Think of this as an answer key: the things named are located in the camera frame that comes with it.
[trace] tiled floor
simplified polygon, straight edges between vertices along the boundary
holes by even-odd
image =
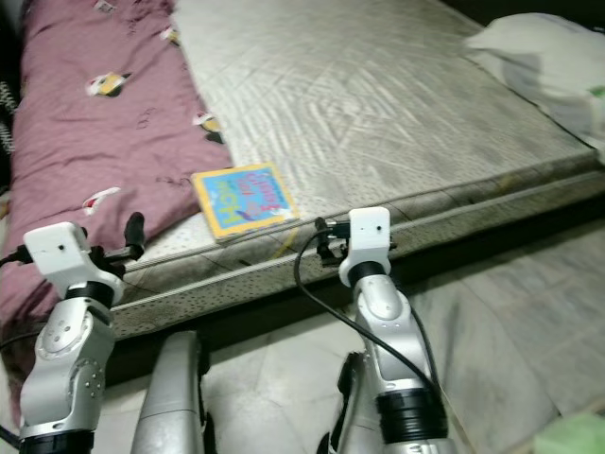
[[[408,295],[433,344],[460,453],[503,452],[605,394],[604,271],[599,221]],[[217,352],[205,396],[219,452],[315,454],[336,411],[341,362],[361,345],[324,315]],[[147,383],[108,390],[95,454],[129,452]]]

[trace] fabric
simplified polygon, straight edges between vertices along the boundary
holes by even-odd
[[[41,0],[28,10],[6,252],[25,232],[65,220],[85,227],[91,244],[123,247],[134,211],[153,238],[199,210],[192,173],[231,165],[227,148],[194,124],[207,112],[178,43],[164,37],[171,3],[111,5]],[[2,339],[43,321],[56,301],[34,265],[6,265]],[[14,402],[31,354],[3,352]]]
[[[493,21],[466,46],[470,60],[605,150],[605,35],[557,16],[517,14]]]

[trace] mattress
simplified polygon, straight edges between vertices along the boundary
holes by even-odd
[[[167,231],[129,266],[120,338],[293,287],[316,216],[386,206],[395,258],[605,192],[591,148],[462,57],[479,27],[440,3],[180,0],[173,19],[234,163],[274,162],[302,215],[221,246],[202,215]],[[302,272],[334,274],[312,252]]]

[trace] green object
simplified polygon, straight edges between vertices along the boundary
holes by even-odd
[[[599,85],[588,90],[593,96],[605,97],[605,85]]]
[[[605,418],[592,413],[563,418],[534,440],[535,454],[605,453]]]

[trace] book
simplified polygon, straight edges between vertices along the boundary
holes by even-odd
[[[216,241],[299,217],[273,163],[194,173],[191,182]]]

